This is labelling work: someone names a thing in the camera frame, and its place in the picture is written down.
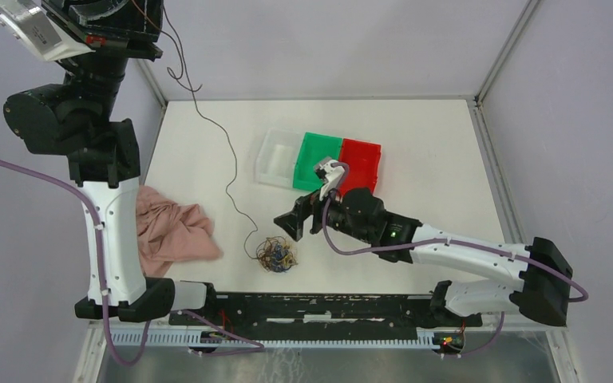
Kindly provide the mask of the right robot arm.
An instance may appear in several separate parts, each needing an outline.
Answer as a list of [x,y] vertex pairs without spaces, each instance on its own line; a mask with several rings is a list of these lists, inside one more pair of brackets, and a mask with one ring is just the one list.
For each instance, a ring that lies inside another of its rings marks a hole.
[[304,222],[312,220],[310,233],[323,233],[333,251],[330,231],[366,244],[351,255],[371,253],[390,263],[429,264],[479,276],[475,282],[442,281],[433,290],[429,316],[440,326],[459,317],[486,312],[518,312],[546,326],[567,324],[568,307],[582,302],[587,292],[578,290],[573,269],[550,240],[536,237],[530,244],[490,243],[438,230],[417,219],[387,211],[368,188],[314,191],[297,198],[293,208],[275,217],[274,223],[294,241],[304,234]]

